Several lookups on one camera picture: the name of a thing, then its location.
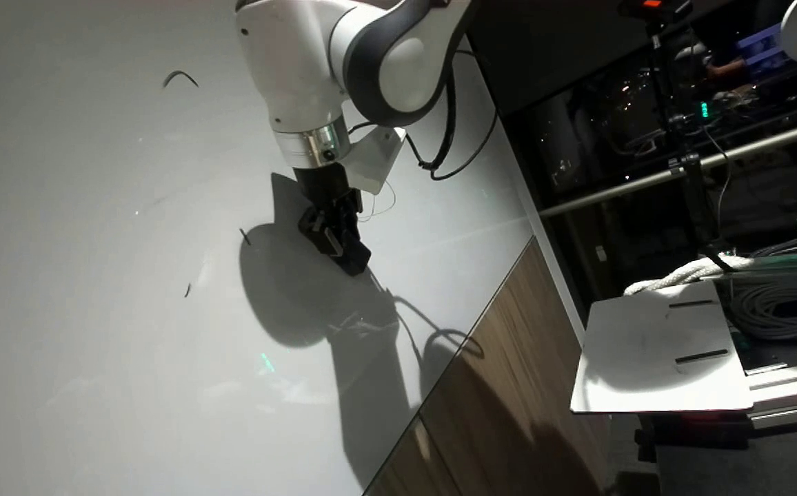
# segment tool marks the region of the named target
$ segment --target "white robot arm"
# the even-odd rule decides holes
[[[271,125],[313,200],[300,230],[361,273],[371,249],[357,230],[361,196],[379,192],[404,143],[449,77],[449,58],[478,0],[241,0],[238,30]],[[351,143],[342,103],[371,123]]]

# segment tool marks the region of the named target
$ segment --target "wooden floor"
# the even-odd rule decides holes
[[[605,419],[569,411],[578,358],[579,344],[533,243],[371,493],[601,493],[613,475],[609,433]]]

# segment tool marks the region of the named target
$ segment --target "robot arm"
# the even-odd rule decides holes
[[[367,266],[357,186],[379,192],[405,123],[440,99],[449,54],[478,0],[238,0],[238,30],[269,103],[283,154],[296,168],[310,212],[300,230],[349,273]],[[371,123],[351,143],[342,103]]]

